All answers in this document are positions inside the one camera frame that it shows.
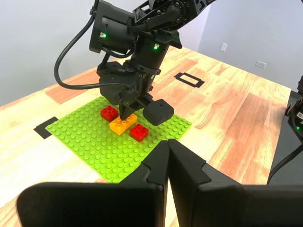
lego baseplate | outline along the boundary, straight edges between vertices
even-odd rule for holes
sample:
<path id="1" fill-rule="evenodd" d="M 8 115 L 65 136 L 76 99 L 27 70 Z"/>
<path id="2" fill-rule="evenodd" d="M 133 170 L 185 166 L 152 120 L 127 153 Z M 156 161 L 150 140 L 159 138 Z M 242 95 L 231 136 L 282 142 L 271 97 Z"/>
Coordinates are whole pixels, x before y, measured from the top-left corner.
<path id="1" fill-rule="evenodd" d="M 132 127 L 121 136 L 110 130 L 109 122 L 100 116 L 100 111 L 108 105 L 110 103 L 101 96 L 46 129 L 110 183 L 125 179 L 161 140 L 179 140 L 191 126 L 190 122 L 177 115 L 153 126 L 140 110 L 135 113 L 137 123 L 150 132 L 139 143 L 129 136 Z"/>

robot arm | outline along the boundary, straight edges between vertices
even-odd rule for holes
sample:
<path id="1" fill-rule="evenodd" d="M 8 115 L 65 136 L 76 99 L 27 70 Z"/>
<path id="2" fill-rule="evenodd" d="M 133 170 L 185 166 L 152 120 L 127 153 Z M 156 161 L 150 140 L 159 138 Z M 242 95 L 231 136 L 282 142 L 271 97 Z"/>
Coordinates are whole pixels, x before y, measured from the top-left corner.
<path id="1" fill-rule="evenodd" d="M 153 125 L 170 119 L 174 109 L 163 99 L 154 101 L 149 92 L 169 46 L 181 49 L 178 29 L 196 18 L 215 0 L 148 0 L 132 13 L 95 0 L 91 18 L 59 56 L 54 69 L 56 81 L 68 89 L 99 88 L 112 105 L 119 105 L 126 119 L 144 108 L 144 117 Z M 68 85 L 61 81 L 59 65 L 70 48 L 94 23 L 89 49 L 106 52 L 98 66 L 98 84 Z M 109 57 L 126 58 L 123 65 L 107 62 Z"/>

orange lego brick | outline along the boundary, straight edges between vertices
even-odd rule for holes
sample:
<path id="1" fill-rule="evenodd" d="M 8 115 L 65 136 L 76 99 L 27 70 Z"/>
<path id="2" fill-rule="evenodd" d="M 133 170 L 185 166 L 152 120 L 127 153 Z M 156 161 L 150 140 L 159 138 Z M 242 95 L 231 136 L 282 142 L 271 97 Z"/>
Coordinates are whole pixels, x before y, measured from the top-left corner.
<path id="1" fill-rule="evenodd" d="M 123 132 L 128 130 L 133 124 L 137 122 L 137 116 L 135 114 L 130 115 L 125 121 L 122 121 L 120 117 L 109 123 L 109 128 L 116 134 L 121 136 Z"/>

wooden table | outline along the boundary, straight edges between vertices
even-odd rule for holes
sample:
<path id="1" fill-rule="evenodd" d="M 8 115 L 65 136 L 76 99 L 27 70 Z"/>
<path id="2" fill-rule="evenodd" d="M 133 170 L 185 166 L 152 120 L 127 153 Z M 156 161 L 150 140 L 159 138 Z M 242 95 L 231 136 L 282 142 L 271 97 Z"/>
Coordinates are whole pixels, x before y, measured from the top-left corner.
<path id="1" fill-rule="evenodd" d="M 240 183 L 265 184 L 290 89 L 186 48 L 170 47 L 161 69 L 151 94 L 193 123 L 180 142 Z M 95 70 L 66 82 L 96 83 Z M 205 83 L 191 87 L 174 78 L 180 72 Z M 104 182 L 54 136 L 44 140 L 33 130 L 99 95 L 98 89 L 67 90 L 55 84 L 0 107 L 0 226 L 20 226 L 16 199 L 33 184 Z M 166 213 L 166 226 L 178 226 L 170 187 Z"/>

wall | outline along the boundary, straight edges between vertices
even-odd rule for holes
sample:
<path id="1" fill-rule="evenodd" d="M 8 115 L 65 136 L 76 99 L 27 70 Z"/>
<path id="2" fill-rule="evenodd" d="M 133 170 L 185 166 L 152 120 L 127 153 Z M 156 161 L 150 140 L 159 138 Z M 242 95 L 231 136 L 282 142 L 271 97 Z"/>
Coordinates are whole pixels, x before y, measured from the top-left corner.
<path id="1" fill-rule="evenodd" d="M 0 106 L 55 83 L 53 66 L 68 42 L 84 27 L 94 0 L 14 0 L 0 2 Z M 145 0 L 109 0 L 132 12 Z M 205 13 L 181 30 L 185 47 L 198 50 Z M 62 79 L 97 66 L 103 54 L 88 50 L 91 29 L 60 66 Z"/>
<path id="2" fill-rule="evenodd" d="M 180 40 L 184 47 L 196 52 L 199 50 L 210 7 L 211 5 L 206 7 L 198 17 L 179 29 Z"/>
<path id="3" fill-rule="evenodd" d="M 300 0 L 217 0 L 199 52 L 296 91 L 303 75 L 302 25 Z M 257 61 L 266 68 L 257 68 Z"/>

